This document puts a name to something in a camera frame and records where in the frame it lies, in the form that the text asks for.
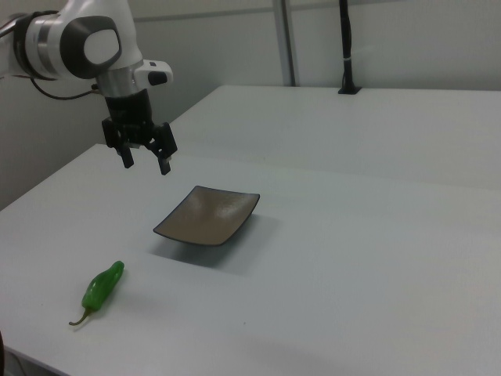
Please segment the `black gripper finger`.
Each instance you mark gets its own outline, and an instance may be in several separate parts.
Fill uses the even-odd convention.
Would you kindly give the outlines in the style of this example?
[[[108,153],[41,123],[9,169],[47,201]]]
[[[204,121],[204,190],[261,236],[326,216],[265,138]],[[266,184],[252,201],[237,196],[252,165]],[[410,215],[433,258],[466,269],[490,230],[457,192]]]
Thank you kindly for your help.
[[[134,160],[130,146],[120,125],[115,123],[111,118],[107,118],[102,121],[102,127],[106,145],[117,151],[125,168],[130,168],[134,164]]]
[[[178,150],[171,126],[167,122],[153,127],[150,150],[157,156],[161,175],[167,175],[171,171],[171,157]]]

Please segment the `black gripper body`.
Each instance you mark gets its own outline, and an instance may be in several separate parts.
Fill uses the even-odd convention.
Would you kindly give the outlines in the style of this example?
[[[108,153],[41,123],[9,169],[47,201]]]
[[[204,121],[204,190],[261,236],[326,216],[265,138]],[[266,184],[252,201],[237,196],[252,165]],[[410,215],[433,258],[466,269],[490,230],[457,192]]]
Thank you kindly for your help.
[[[153,123],[150,96],[143,89],[130,96],[106,97],[110,116],[102,121],[108,147],[124,144],[143,145],[148,149],[159,148],[157,127]]]

